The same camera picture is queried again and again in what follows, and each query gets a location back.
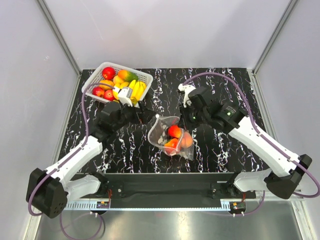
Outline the clear dotted zip top bag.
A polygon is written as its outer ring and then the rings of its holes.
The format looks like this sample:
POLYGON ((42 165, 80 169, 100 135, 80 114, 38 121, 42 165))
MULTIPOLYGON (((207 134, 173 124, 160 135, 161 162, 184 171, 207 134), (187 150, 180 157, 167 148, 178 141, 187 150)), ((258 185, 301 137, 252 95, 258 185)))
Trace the clear dotted zip top bag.
MULTIPOLYGON (((147 139, 150 144, 159 148, 162 152, 165 153, 164 145, 169 140, 173 139, 173 137, 170 137, 168 135, 168 132, 167 132, 168 128, 172 125, 178 126, 180 118, 177 116, 160 116, 159 114, 156 114, 155 117, 156 117, 155 123, 153 124, 150 131, 148 132, 147 139)), ((187 130, 184 130, 183 128, 181 128, 181 129, 182 129, 182 135, 180 138, 178 138, 178 147, 177 147, 178 152, 176 153, 176 155, 172 155, 170 157, 181 156, 187 160, 192 161, 194 158, 194 139, 193 139, 193 144, 191 147, 181 148, 180 147, 181 138, 182 138, 184 132, 188 132, 187 130)))

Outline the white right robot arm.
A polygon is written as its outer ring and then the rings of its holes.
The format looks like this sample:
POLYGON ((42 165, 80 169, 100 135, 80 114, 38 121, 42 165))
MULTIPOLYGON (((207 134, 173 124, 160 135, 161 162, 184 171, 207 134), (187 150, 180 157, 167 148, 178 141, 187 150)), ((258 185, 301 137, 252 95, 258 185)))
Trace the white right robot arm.
POLYGON ((268 190, 281 199, 289 199, 296 190, 304 169, 312 159, 307 154, 297 155, 279 144, 234 104, 220 104, 206 87, 180 84, 183 94, 179 127, 192 131, 200 125, 228 134, 246 145, 267 165, 268 169, 257 172, 235 173, 228 181, 227 192, 239 198, 247 191, 268 190))

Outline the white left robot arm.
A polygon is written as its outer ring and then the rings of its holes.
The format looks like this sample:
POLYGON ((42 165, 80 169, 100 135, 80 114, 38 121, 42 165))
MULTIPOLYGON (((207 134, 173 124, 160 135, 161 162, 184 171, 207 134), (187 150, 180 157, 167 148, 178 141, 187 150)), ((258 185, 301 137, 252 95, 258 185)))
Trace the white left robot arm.
POLYGON ((36 168, 29 176, 26 201, 28 211, 53 219, 66 207, 69 201, 93 194, 103 198, 108 193, 107 179, 100 173, 90 173, 77 180, 72 178, 91 159, 107 146, 109 138, 127 124, 148 124, 156 115, 141 101, 138 106, 109 102, 100 111, 93 126, 86 129, 80 144, 62 159, 45 170, 36 168))

